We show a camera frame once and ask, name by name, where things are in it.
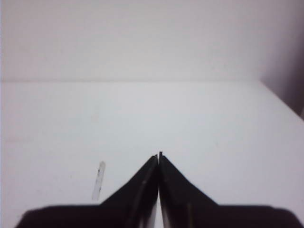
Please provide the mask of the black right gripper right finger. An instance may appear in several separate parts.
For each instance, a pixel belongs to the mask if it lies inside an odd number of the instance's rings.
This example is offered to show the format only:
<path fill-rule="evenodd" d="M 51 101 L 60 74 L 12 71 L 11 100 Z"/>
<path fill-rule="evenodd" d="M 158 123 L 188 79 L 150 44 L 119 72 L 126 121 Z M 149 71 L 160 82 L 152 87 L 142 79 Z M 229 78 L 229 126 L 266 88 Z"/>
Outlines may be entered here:
<path fill-rule="evenodd" d="M 197 228 L 200 210 L 219 205 L 194 186 L 159 152 L 159 195 L 165 228 Z"/>

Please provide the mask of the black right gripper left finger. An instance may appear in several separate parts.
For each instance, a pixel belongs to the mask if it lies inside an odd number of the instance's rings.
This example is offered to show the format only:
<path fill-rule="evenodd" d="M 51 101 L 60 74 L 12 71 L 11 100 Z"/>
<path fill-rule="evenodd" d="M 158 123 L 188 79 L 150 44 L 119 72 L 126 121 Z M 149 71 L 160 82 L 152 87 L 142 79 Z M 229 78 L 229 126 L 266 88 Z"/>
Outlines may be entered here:
<path fill-rule="evenodd" d="M 156 220 L 159 166 L 154 155 L 102 204 L 107 228 L 153 228 Z"/>

